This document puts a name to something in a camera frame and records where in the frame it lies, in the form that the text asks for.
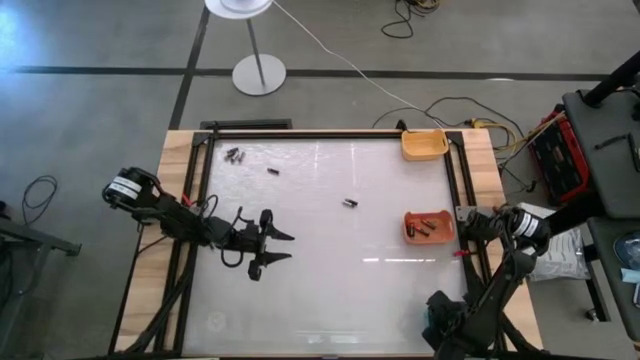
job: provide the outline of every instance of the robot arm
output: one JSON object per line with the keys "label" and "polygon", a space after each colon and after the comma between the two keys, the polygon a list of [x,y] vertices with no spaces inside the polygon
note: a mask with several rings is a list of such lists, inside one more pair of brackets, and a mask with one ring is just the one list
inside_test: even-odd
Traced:
{"label": "robot arm", "polygon": [[[139,223],[158,220],[163,234],[177,241],[219,248],[222,261],[228,267],[240,265],[244,253],[255,254],[255,259],[249,263],[249,277],[255,281],[260,280],[262,267],[291,257],[290,254],[266,251],[267,237],[274,240],[294,240],[273,226],[271,210],[262,211],[258,224],[241,218],[242,207],[231,223],[216,216],[204,217],[205,204],[201,204],[202,208],[189,208],[180,204],[174,196],[162,189],[156,176],[139,168],[120,170],[103,189],[102,198],[112,208],[130,213]],[[234,228],[238,220],[246,224],[243,230]],[[240,252],[241,260],[236,264],[227,264],[224,261],[224,251]]]}
{"label": "robot arm", "polygon": [[[472,210],[460,225],[462,236],[481,242],[478,246],[500,239],[504,256],[476,298],[466,303],[453,302],[441,291],[429,298],[429,326],[422,336],[436,351],[436,359],[487,355],[500,324],[508,322],[502,314],[505,305],[535,268],[536,258],[547,251],[551,238],[544,219],[515,207],[502,207],[490,216]],[[539,352],[510,323],[508,325],[504,330],[518,350]]]}

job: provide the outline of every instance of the orange container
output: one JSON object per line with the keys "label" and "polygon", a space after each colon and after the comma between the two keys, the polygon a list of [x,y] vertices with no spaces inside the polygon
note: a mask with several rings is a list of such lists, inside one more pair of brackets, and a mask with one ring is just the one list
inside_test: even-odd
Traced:
{"label": "orange container", "polygon": [[435,160],[449,151],[444,131],[402,132],[402,156],[407,161]]}
{"label": "orange container", "polygon": [[[435,229],[431,229],[424,222],[432,224]],[[421,229],[429,234],[426,236],[420,231],[415,231],[413,237],[407,233],[407,228],[412,226],[415,229]],[[411,245],[428,245],[428,244],[446,244],[453,240],[453,218],[447,210],[437,213],[416,213],[410,212],[404,214],[404,223],[402,224],[402,233],[407,244]]]}

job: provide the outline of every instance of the black stand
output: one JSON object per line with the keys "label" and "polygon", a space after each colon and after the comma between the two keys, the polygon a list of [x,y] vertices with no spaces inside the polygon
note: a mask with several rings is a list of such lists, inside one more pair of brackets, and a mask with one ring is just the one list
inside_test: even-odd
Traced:
{"label": "black stand", "polygon": [[74,244],[55,236],[33,230],[24,225],[16,224],[5,217],[0,217],[0,238],[2,238],[1,235],[16,240],[22,240],[11,241],[5,239],[3,246],[6,247],[7,251],[13,252],[18,248],[33,248],[37,251],[37,255],[33,263],[33,270],[27,277],[28,280],[26,282],[26,286],[13,291],[13,294],[11,294],[11,300],[5,304],[2,308],[2,314],[0,314],[2,315],[2,326],[0,327],[0,352],[3,353],[2,355],[5,355],[4,352],[7,351],[7,347],[12,342],[12,337],[15,335],[13,334],[15,332],[14,328],[22,312],[24,303],[23,295],[29,293],[37,286],[49,252],[51,250],[61,250],[68,256],[77,256],[80,253],[82,245]]}

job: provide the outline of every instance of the red toolbox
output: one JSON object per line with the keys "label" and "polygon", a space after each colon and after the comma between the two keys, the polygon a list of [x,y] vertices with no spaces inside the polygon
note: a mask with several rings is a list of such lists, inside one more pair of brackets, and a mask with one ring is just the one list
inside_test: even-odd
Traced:
{"label": "red toolbox", "polygon": [[[563,105],[556,105],[542,123],[563,110]],[[529,145],[529,150],[546,184],[551,205],[566,203],[589,188],[589,168],[566,117],[549,126]]]}

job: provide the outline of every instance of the concrete floor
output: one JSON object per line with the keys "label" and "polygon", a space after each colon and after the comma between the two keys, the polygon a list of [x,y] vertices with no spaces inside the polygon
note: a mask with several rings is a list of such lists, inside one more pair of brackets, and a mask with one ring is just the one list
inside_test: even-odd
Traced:
{"label": "concrete floor", "polygon": [[[410,40],[379,32],[395,20],[390,0],[280,3],[328,47],[367,70],[603,74],[640,49],[640,18],[630,0],[446,1],[428,18],[413,21],[416,36]],[[200,0],[0,1],[0,66],[184,69],[202,9]],[[261,49],[290,69],[346,69],[275,7],[258,17],[255,27]],[[249,51],[242,22],[212,16],[197,66],[231,68]],[[75,259],[52,256],[29,304],[19,349],[43,351],[52,359],[106,352],[136,232],[125,213],[103,203],[100,190],[121,167],[157,168],[182,80],[0,75],[0,199],[17,210],[29,181],[41,174],[56,176],[59,192],[35,227],[84,246]],[[525,132],[563,93],[593,86],[446,79],[379,83],[421,106],[442,96],[472,96],[512,117]],[[179,128],[256,118],[291,118],[296,128],[367,128],[401,106],[355,78],[290,77],[277,93],[250,98],[238,93],[229,77],[195,77]],[[491,115],[467,103],[444,103],[433,113],[452,123]],[[411,126],[431,126],[409,112],[389,116],[380,127],[392,127],[400,118]],[[495,141],[503,139],[496,134]],[[510,168],[527,181],[536,176],[526,155]],[[510,177],[503,181],[511,202],[546,203],[540,187],[532,194],[514,193],[519,185]],[[530,286],[545,348],[559,354],[633,357],[606,291],[613,321],[591,324],[581,317],[590,307],[584,282]]]}

